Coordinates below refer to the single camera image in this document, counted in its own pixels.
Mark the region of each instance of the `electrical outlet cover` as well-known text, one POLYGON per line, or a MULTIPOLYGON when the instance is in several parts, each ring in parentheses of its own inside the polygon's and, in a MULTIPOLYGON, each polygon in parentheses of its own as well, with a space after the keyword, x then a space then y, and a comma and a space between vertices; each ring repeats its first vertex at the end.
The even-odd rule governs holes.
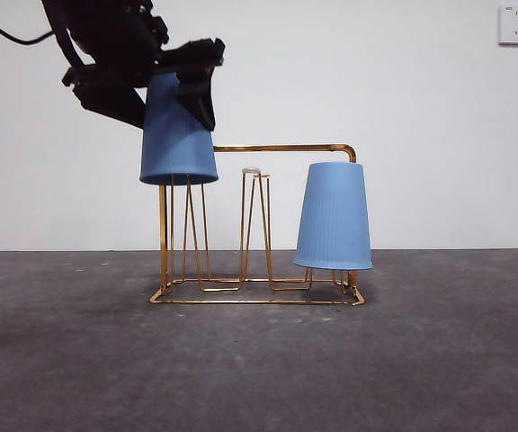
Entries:
POLYGON ((499 6, 499 43, 518 45, 518 4, 499 6))

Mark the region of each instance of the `robotic arm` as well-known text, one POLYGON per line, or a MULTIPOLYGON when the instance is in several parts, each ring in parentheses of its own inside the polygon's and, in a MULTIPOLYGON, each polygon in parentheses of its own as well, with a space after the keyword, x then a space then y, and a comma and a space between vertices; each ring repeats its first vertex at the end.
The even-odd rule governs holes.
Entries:
POLYGON ((163 19, 151 14, 151 0, 41 1, 71 65, 62 82, 73 86, 86 110, 143 128, 145 105, 135 88, 148 86, 154 74, 175 72, 180 82, 177 100, 213 131, 210 83, 214 68, 223 63, 225 44, 220 39, 162 50, 169 35, 163 19), (73 42, 95 63, 86 65, 73 42))

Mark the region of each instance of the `white wall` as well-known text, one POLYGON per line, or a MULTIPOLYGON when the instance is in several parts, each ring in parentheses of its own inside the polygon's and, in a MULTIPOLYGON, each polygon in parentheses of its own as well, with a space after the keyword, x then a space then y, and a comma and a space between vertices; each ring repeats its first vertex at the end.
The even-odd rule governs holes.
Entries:
MULTIPOLYGON (((498 2, 155 3, 171 47, 227 44, 216 144, 352 144, 375 248, 518 248, 518 48, 496 44, 498 2)), ((0 0, 0 25, 48 29, 33 0, 0 0)), ((157 248, 140 131, 81 109, 59 82, 66 68, 53 40, 0 37, 0 249, 157 248)), ((248 159, 224 156, 222 181, 235 181, 248 159)), ((295 246, 309 160, 257 160, 280 173, 273 207, 289 205, 274 215, 277 248, 295 246)), ((237 245, 238 187, 210 188, 214 248, 237 245)))

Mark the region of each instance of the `gray concrete floor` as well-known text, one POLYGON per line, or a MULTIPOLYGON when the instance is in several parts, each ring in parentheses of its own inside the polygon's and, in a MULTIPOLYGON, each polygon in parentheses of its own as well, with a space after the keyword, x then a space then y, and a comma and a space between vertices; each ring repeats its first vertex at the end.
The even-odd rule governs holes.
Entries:
POLYGON ((0 431, 518 431, 518 250, 373 258, 364 306, 154 306, 155 252, 0 253, 0 431))

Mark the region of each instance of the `ribbed blue cup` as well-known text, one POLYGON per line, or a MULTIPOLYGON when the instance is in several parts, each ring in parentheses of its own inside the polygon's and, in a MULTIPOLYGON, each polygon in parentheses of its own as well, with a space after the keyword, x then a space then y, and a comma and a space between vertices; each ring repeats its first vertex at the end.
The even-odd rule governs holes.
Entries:
POLYGON ((361 165, 309 167, 295 264, 332 270, 373 267, 361 165))
POLYGON ((175 73, 153 75, 147 89, 139 180, 151 185, 192 185, 219 178, 211 133, 175 100, 175 73))

